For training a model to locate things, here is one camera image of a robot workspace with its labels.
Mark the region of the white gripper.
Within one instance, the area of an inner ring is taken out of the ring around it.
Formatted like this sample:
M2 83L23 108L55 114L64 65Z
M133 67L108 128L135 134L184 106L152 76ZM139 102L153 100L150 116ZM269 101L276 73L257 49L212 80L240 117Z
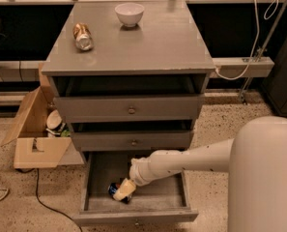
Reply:
M140 158L132 159L129 169L130 179L125 179L121 184L113 183L113 198L117 201L130 201L136 186L146 186L156 179L153 171L150 169L150 159Z

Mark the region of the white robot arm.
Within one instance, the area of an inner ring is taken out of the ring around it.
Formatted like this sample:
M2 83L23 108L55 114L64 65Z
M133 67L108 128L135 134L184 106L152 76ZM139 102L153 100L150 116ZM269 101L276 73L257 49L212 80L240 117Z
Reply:
M138 187L184 170L228 174L228 232L287 232L287 118L256 118L233 139L133 159L129 177L109 193L128 201Z

